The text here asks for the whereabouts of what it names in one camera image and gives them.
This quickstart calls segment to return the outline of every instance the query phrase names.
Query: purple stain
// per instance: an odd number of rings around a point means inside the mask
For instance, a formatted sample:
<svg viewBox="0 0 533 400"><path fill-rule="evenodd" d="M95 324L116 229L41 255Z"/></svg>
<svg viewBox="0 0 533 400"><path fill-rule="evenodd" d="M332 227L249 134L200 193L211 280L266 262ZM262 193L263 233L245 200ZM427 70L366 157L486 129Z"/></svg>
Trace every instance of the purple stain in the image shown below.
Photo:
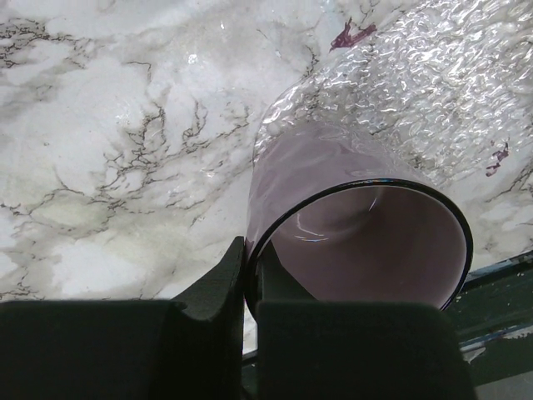
<svg viewBox="0 0 533 400"><path fill-rule="evenodd" d="M498 172L498 168L501 167L500 161L509 157L509 143L506 142L506 145L503 148L503 150L497 150L497 151L493 152L492 153L492 157L496 157L498 162L496 164L494 164L494 165L489 165L486 168L485 176L487 176L487 177L491 177L492 175L497 173Z"/></svg>
<svg viewBox="0 0 533 400"><path fill-rule="evenodd" d="M331 42L330 52L336 48L343 48L343 47L351 48L356 43L360 42L361 40L363 40L367 36L370 36L373 32L376 31L376 25L372 24L366 27L365 29L363 29L362 31L360 31L358 34L351 35L350 25L351 25L351 18L348 20L348 22L344 24L344 30L341 33L339 33L339 36L337 36L333 40L333 42Z"/></svg>

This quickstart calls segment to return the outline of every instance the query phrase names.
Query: cup rim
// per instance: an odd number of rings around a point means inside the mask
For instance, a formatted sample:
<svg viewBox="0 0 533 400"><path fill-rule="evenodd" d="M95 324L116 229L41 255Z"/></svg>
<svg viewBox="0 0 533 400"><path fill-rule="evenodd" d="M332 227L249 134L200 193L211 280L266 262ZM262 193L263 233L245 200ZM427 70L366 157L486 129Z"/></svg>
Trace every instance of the cup rim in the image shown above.
<svg viewBox="0 0 533 400"><path fill-rule="evenodd" d="M456 221L459 223L461 230L465 238L466 245L466 257L465 257L465 266L463 267L463 272L461 278L456 285L456 289L450 295L448 300L441 306L440 310L446 309L453 299L461 291L468 272L471 269L472 259L474 257L474 239L472 237L472 232L468 222L466 221L465 215L462 211L452 202L445 194L439 192L433 187L427 186L420 182L409 181L406 179L398 178L376 178L376 179L365 179L352 182L341 183L339 185L329 187L326 190L318 192L307 199L299 202L295 207L289 209L283 215L281 215L259 238L255 244L250 257L248 258L245 269L244 269L244 298L246 299L247 306L250 310L250 313L256 318L256 306L259 302L257 298L257 280L255 279L257 273L257 262L259 256L262 253L262 249L267 245L268 241L271 239L275 231L292 215L302 210L304 207L314 203L317 200L320 200L323 197L330 196L332 194L342 192L348 189L353 188L364 188L371 186L389 186L394 188L406 188L414 190L416 192L425 194L437 202L441 203L448 211L450 211L453 216L456 218Z"/></svg>

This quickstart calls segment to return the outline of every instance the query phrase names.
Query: cup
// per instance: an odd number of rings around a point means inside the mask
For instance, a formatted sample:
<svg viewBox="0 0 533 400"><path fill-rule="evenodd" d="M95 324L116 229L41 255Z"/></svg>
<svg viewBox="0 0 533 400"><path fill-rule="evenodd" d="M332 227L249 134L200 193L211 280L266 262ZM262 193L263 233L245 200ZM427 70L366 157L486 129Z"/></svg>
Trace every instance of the cup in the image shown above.
<svg viewBox="0 0 533 400"><path fill-rule="evenodd" d="M444 309L470 269L461 210L390 149L339 124L306 122L254 164L245 295L255 313L262 254L319 301Z"/></svg>

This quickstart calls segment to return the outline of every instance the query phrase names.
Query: marble table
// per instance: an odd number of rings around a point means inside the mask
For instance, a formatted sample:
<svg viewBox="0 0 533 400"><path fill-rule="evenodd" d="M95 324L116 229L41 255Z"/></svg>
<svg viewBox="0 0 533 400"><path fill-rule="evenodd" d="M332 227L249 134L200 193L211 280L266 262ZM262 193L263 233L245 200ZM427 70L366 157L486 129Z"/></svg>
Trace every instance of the marble table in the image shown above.
<svg viewBox="0 0 533 400"><path fill-rule="evenodd" d="M0 300L187 288L245 232L267 107L342 51L350 18L380 30L415 3L2 2ZM529 154L448 193L474 268L533 248Z"/></svg>

